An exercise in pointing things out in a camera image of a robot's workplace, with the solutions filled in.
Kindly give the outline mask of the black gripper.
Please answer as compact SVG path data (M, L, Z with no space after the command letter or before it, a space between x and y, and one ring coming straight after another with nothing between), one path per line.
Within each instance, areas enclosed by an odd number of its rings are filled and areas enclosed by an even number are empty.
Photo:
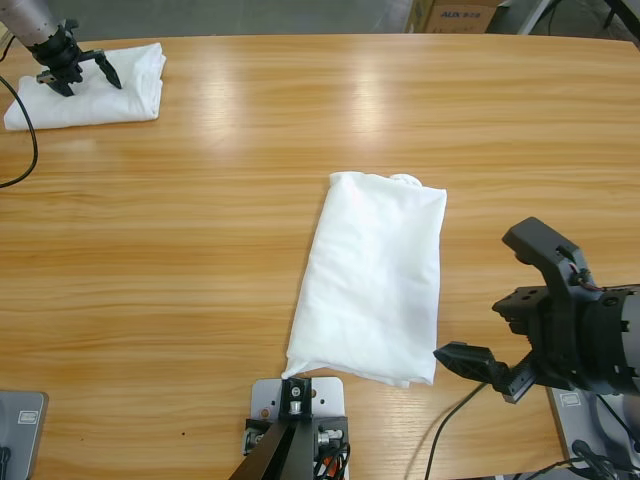
M27 46L27 49L33 58L45 67L45 70L36 76L36 82L48 85L63 97L74 95L69 85L83 81L80 63L89 60L98 65L111 85L117 89L122 88L118 73L106 54L101 50L82 51L73 34L64 27L59 27L46 41Z
M491 385L516 403L533 385L599 394L631 392L631 288L574 292L566 307L538 287L518 288L492 310L531 350L515 366L487 347L449 342L436 360L452 373Z

